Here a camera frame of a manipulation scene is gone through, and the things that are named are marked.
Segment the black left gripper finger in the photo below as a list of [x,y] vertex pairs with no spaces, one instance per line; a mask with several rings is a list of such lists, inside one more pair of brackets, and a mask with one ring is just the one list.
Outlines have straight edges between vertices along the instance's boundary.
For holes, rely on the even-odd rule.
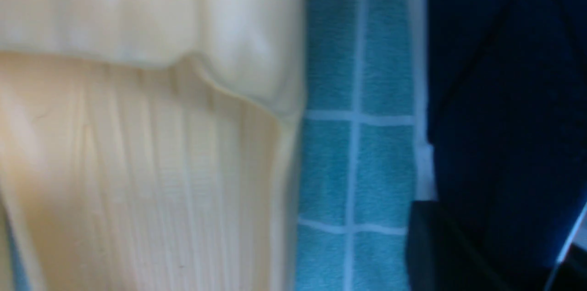
[[405,265],[413,291],[584,291],[586,249],[573,243],[585,205],[497,200],[471,234],[438,201],[410,208]]

